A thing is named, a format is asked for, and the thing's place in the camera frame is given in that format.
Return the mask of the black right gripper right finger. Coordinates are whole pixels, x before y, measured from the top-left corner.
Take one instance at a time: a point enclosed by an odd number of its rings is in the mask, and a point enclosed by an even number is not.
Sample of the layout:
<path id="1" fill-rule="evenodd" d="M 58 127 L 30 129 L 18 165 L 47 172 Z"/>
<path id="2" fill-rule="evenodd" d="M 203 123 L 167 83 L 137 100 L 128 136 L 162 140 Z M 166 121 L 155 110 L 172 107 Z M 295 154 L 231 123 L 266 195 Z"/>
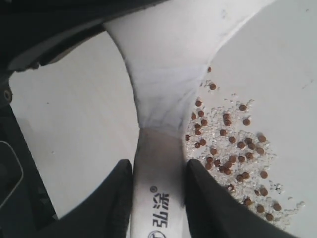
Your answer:
<path id="1" fill-rule="evenodd" d="M 292 238 L 236 201 L 202 163 L 191 159 L 185 175 L 185 206 L 193 238 Z"/>

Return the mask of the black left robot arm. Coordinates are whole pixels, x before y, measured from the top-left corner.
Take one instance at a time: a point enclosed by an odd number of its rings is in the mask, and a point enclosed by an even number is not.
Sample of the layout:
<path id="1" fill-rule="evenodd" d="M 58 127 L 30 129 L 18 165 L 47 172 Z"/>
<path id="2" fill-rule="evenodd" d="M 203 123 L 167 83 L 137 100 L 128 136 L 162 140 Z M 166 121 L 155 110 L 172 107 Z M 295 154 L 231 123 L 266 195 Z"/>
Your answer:
<path id="1" fill-rule="evenodd" d="M 168 238 L 167 213 L 152 216 L 152 194 L 131 213 L 131 163 L 121 160 L 100 187 L 60 220 L 57 200 L 69 199 L 88 185 L 78 167 L 102 137 L 136 131 L 137 112 L 127 69 L 116 46 L 107 57 L 120 75 L 95 71 L 92 56 L 71 71 L 62 58 L 96 35 L 104 23 L 145 9 L 161 0 L 14 1 L 0 3 L 0 235 L 3 238 L 123 238 L 132 227 L 136 238 Z"/>

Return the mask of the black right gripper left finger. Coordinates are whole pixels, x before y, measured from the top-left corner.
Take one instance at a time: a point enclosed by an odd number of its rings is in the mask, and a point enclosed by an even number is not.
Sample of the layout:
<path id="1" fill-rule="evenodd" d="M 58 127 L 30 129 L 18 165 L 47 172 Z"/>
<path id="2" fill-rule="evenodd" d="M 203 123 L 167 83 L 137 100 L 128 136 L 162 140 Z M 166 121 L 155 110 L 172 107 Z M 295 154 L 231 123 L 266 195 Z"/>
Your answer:
<path id="1" fill-rule="evenodd" d="M 41 238 L 125 238 L 132 208 L 129 160 L 120 160 L 79 206 L 39 232 Z"/>

